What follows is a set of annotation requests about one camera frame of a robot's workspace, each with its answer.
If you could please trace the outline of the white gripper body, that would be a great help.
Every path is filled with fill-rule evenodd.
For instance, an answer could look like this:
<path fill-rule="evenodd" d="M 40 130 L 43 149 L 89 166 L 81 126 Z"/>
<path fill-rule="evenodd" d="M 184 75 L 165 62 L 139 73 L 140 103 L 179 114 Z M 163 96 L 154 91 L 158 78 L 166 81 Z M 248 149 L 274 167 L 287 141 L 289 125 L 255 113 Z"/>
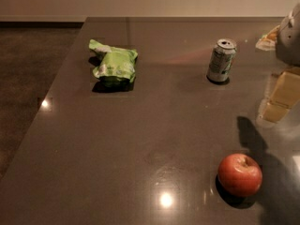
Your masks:
<path fill-rule="evenodd" d="M 300 66 L 300 3 L 282 20 L 277 32 L 276 55 L 280 61 Z"/>

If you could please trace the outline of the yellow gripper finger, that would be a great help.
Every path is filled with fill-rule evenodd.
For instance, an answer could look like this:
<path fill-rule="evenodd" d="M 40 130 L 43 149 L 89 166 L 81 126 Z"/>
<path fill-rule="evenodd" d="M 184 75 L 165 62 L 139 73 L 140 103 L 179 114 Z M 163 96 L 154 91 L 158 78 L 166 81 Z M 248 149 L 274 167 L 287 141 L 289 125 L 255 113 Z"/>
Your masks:
<path fill-rule="evenodd" d="M 278 76 L 275 87 L 262 108 L 261 118 L 276 123 L 299 101 L 300 67 L 291 67 Z"/>
<path fill-rule="evenodd" d="M 257 41 L 255 47 L 261 51 L 274 51 L 276 49 L 279 28 L 280 26 L 278 25 L 267 34 L 263 35 Z"/>

